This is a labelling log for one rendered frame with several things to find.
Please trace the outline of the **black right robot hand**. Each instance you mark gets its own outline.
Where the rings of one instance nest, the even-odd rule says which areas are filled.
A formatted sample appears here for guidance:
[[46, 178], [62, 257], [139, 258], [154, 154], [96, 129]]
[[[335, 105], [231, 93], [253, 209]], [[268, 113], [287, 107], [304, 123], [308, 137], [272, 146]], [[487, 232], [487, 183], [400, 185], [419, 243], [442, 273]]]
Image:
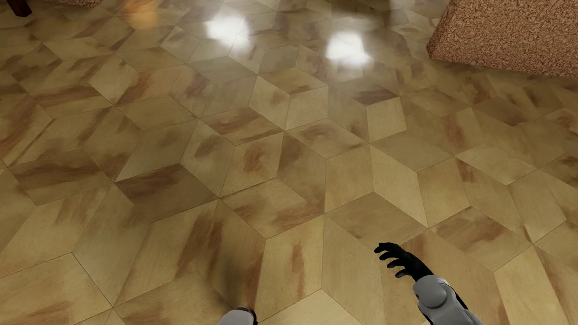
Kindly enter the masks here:
[[383, 242], [374, 249], [374, 253], [379, 254], [381, 261], [393, 259], [387, 264], [387, 268], [403, 267], [395, 274], [396, 278], [410, 276], [417, 282], [423, 277], [434, 275], [434, 273], [415, 255], [406, 251], [393, 242]]

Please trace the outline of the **brown cork textured furniture block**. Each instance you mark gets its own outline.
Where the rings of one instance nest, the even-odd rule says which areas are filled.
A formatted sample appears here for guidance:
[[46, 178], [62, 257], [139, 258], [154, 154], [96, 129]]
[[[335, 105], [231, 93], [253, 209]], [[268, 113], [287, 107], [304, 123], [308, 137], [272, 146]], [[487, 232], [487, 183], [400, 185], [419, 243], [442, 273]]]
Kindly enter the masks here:
[[430, 58], [578, 80], [578, 0], [450, 0]]

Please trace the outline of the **tan textured furniture piece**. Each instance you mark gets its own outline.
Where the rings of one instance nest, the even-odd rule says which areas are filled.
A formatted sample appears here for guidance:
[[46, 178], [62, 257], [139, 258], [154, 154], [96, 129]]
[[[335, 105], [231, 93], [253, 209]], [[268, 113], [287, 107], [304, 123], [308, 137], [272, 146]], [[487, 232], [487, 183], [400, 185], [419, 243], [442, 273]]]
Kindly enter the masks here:
[[80, 6], [84, 8], [94, 8], [104, 0], [46, 0], [55, 4]]

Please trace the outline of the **dark brown furniture leg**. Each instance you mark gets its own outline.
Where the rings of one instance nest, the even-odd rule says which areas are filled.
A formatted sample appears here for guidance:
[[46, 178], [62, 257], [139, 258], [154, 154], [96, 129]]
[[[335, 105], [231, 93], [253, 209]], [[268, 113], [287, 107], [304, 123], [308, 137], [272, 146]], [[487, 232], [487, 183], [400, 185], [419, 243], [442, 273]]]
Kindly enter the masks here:
[[5, 0], [17, 17], [28, 17], [32, 9], [26, 0]]

